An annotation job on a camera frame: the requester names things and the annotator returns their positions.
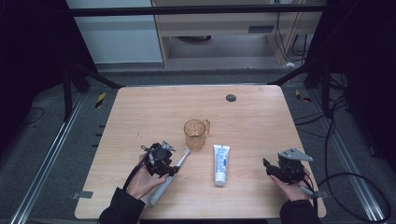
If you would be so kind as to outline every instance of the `white tube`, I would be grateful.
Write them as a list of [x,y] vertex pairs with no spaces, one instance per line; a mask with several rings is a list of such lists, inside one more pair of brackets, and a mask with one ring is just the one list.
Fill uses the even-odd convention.
[[214,145],[215,150],[215,184],[224,186],[227,178],[228,155],[230,147]]

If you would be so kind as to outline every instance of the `tube cap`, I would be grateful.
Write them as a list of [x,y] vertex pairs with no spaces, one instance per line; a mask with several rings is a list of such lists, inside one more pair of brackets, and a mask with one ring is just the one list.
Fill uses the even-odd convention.
[[215,173],[215,184],[217,186],[224,186],[225,185],[225,178],[226,178],[226,174],[224,174],[224,173]]

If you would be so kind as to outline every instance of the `amber glass mug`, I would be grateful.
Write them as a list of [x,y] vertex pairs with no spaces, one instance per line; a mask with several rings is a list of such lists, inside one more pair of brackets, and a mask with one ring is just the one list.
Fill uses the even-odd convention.
[[209,135],[209,120],[200,121],[191,119],[184,125],[184,133],[186,134],[186,144],[191,150],[201,149],[205,144],[205,139]]

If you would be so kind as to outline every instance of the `tape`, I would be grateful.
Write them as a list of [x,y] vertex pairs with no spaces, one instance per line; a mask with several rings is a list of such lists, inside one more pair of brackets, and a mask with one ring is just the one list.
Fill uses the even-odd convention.
[[92,191],[74,192],[72,195],[72,199],[80,199],[80,198],[90,199],[92,195],[93,195]]
[[307,91],[305,90],[296,90],[296,96],[298,98],[300,98],[300,100],[307,102],[307,103],[311,103],[311,98],[309,97],[309,94]]
[[105,99],[106,93],[102,92],[100,93],[98,100],[96,101],[96,105],[95,108],[100,108],[100,106],[102,105],[103,100]]

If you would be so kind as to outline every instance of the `human hand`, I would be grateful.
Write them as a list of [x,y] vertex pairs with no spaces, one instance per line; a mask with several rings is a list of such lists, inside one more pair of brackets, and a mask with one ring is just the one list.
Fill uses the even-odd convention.
[[[304,169],[306,175],[310,175],[309,172]],[[274,183],[282,190],[283,194],[291,201],[298,201],[298,200],[308,200],[309,195],[301,190],[300,187],[307,188],[307,185],[304,181],[300,181],[298,184],[288,185],[279,180],[276,176],[270,175],[271,179]]]
[[[142,154],[139,156],[139,161],[144,159],[146,154]],[[169,174],[163,175],[161,178],[158,176],[150,175],[146,166],[143,165],[136,172],[136,175],[132,178],[131,182],[128,185],[128,189],[126,190],[130,195],[139,200],[146,194],[150,193],[155,187],[158,185],[165,183],[166,177]]]

